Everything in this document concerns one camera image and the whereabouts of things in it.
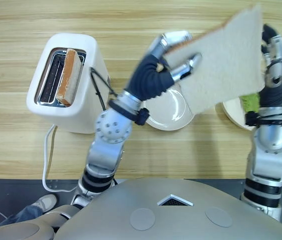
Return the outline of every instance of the floor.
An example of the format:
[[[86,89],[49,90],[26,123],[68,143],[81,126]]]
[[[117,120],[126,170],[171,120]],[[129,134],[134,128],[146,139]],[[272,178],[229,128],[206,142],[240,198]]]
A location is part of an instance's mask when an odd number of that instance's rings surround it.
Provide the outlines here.
[[[195,181],[211,185],[236,198],[244,188],[243,179],[195,179]],[[76,186],[77,180],[48,180],[51,188],[71,189]],[[42,195],[47,194],[41,180],[12,180],[0,179],[0,212],[5,216],[15,214],[26,205],[35,202]],[[57,206],[69,204],[72,193],[57,193]]]

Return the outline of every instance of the silver joint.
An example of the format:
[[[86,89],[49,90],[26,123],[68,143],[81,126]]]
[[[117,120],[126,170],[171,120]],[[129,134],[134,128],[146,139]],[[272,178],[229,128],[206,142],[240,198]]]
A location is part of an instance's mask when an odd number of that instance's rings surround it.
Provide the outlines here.
[[[272,60],[282,59],[282,37],[277,35],[270,39],[270,54]]]
[[[172,79],[175,83],[179,80],[192,74],[196,67],[202,60],[202,55],[200,53],[195,54],[193,57],[188,59],[184,64],[178,66],[177,68],[170,71]]]
[[[132,114],[135,114],[140,110],[142,101],[129,92],[123,91],[119,96],[117,96],[116,103]]]
[[[267,67],[269,65],[271,65],[271,63],[272,63],[272,61],[271,61],[271,54],[269,54],[269,53],[264,54],[264,59],[265,59],[265,63],[266,63]]]
[[[276,88],[282,84],[282,62],[278,62],[270,66],[266,76],[266,86]]]
[[[190,41],[192,35],[188,31],[172,31],[166,32],[158,36],[148,48],[147,53],[153,55],[157,59],[160,59],[168,49],[171,47]]]

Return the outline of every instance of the robotic hand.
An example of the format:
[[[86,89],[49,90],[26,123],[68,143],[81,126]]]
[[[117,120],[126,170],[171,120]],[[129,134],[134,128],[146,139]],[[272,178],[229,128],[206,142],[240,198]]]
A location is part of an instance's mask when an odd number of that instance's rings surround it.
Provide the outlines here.
[[[259,93],[259,113],[246,114],[256,126],[248,156],[245,191],[241,200],[280,220],[282,188],[282,37],[264,25],[262,53],[266,60],[265,88]]]
[[[96,120],[95,139],[72,204],[85,206],[112,186],[124,142],[132,131],[132,122],[144,125],[149,117],[148,110],[141,109],[142,101],[160,96],[174,83],[190,75],[200,62],[202,56],[197,53],[177,68],[169,69],[162,59],[172,47],[191,39],[187,31],[175,31],[162,34],[152,42],[125,90],[109,102],[110,109]],[[164,66],[160,72],[157,72],[158,64]]]

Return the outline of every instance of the wood grain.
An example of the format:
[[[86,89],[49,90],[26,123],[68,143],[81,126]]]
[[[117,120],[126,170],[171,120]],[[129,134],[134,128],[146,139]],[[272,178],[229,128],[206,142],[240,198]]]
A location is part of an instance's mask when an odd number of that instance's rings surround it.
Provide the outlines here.
[[[264,20],[282,35],[282,1],[262,0]],[[0,178],[39,179],[49,123],[25,105],[46,41],[55,33],[94,36],[120,91],[145,49],[162,32],[194,36],[254,0],[0,0]],[[58,129],[49,178],[77,179],[93,135]],[[118,178],[244,178],[249,132],[216,105],[179,131],[133,126]]]

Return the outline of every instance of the sneaker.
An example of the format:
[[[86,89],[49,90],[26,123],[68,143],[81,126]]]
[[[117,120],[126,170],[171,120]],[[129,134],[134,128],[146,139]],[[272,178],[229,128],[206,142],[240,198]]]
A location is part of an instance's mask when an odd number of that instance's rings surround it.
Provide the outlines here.
[[[32,206],[37,206],[42,209],[44,213],[50,211],[56,205],[56,196],[53,194],[48,194],[40,197]]]

